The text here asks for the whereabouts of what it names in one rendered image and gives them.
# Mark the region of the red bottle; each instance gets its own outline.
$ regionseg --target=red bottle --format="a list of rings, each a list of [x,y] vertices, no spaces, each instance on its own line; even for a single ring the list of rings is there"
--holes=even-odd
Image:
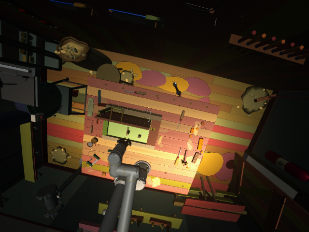
[[[268,151],[265,153],[265,158],[271,161],[272,163],[276,164],[283,170],[285,170],[288,174],[292,175],[293,177],[299,180],[302,180],[302,181],[309,180],[309,174],[304,169],[288,161],[286,158],[282,157],[281,155],[273,151]]]

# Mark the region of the white label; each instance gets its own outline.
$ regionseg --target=white label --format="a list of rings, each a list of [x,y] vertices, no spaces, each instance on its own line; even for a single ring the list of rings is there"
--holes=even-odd
[[[284,170],[284,166],[285,164],[289,163],[288,160],[284,159],[284,158],[279,158],[276,160],[276,165],[279,166],[280,168],[282,168]]]

